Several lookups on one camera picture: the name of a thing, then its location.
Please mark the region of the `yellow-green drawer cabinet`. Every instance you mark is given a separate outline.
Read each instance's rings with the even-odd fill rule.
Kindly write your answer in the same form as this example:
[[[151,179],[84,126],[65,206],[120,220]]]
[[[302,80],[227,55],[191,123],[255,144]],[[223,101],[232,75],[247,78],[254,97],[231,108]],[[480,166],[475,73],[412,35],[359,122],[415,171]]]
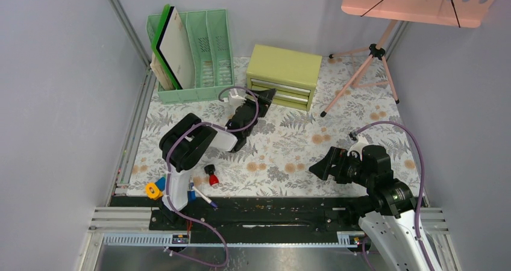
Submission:
[[[246,70],[251,90],[276,89],[273,102],[309,111],[318,83],[322,57],[256,44]]]

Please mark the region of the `green Treehouse book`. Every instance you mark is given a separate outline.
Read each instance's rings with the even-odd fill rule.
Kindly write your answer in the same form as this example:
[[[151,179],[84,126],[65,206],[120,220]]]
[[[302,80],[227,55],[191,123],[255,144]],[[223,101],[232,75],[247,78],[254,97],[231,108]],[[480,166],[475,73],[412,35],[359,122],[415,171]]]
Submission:
[[[152,60],[150,64],[150,68],[152,72],[154,73],[155,77],[158,80],[159,85],[162,87],[163,90],[167,91],[170,89],[169,87],[169,78],[167,74],[165,73],[165,70],[163,69],[163,66],[158,61],[158,59]]]

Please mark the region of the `white perforated board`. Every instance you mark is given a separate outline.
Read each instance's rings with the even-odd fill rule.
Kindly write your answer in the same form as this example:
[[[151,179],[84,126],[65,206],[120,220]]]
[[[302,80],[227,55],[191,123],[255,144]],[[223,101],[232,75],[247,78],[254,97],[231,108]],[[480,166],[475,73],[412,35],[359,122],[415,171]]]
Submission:
[[[186,30],[186,23],[175,7],[163,36],[161,50],[182,88],[194,88],[195,64]]]

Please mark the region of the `purple cartoon book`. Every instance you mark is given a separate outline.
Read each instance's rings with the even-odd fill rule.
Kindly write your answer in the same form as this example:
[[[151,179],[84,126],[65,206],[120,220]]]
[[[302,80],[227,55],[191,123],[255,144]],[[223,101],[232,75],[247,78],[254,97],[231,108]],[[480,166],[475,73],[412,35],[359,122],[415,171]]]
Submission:
[[[165,91],[174,90],[174,86],[172,85],[170,77],[167,75],[162,64],[155,56],[155,53],[152,53],[151,57],[152,57],[151,64],[149,66],[154,75],[156,76],[159,84],[162,86],[163,90]]]

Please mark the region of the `green clip file folder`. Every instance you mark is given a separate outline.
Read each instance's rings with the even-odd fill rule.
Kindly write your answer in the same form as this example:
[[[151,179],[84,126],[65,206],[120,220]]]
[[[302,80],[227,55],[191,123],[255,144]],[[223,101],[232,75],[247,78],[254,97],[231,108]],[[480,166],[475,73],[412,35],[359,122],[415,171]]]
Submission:
[[[158,61],[161,64],[161,67],[163,69],[163,72],[168,77],[168,84],[171,84],[174,88],[174,90],[182,90],[182,86],[180,82],[176,79],[169,63],[167,62],[163,51],[161,50],[161,45],[163,43],[163,36],[166,32],[166,29],[168,27],[171,14],[173,13],[174,6],[171,6],[170,4],[166,4],[163,7],[162,13],[160,15],[160,18],[158,20],[157,27],[154,31],[154,38],[151,42],[151,47],[153,50],[153,53],[155,53],[155,57],[158,59]]]

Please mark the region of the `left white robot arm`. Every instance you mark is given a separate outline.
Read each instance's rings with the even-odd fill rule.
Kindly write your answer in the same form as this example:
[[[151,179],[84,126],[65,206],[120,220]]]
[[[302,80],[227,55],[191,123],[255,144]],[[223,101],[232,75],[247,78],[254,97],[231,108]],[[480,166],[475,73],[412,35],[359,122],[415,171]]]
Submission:
[[[252,98],[235,98],[235,90],[246,91]],[[277,93],[276,89],[249,90],[227,87],[225,102],[236,106],[234,115],[225,126],[202,121],[193,113],[187,114],[160,140],[159,148],[168,167],[163,204],[168,208],[164,222],[172,229],[182,228],[187,214],[182,210],[188,204],[190,171],[195,168],[208,148],[235,153],[241,150],[251,135],[258,119],[265,117]]]

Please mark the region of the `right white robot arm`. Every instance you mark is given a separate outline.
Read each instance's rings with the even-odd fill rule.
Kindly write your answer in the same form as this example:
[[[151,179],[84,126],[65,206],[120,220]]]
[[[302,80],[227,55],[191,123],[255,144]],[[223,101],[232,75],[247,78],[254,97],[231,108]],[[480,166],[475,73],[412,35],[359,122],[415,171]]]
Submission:
[[[390,156],[379,145],[359,140],[349,149],[331,147],[309,167],[325,181],[358,184],[366,195],[346,207],[346,224],[362,230],[394,270],[441,270],[420,221],[421,204],[407,184],[394,177]]]

